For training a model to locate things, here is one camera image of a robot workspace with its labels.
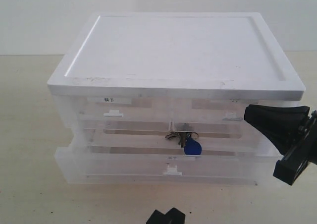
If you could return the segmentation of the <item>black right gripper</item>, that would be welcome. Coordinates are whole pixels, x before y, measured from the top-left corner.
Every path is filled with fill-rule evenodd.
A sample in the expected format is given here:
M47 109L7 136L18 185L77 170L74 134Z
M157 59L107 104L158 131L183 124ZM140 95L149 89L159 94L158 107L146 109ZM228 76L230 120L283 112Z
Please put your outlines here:
M293 185L310 163L317 164L317 111L310 118L309 111L307 106L248 105L245 108L244 121L283 155L275 164L273 176L288 185ZM303 134L298 146L293 146Z

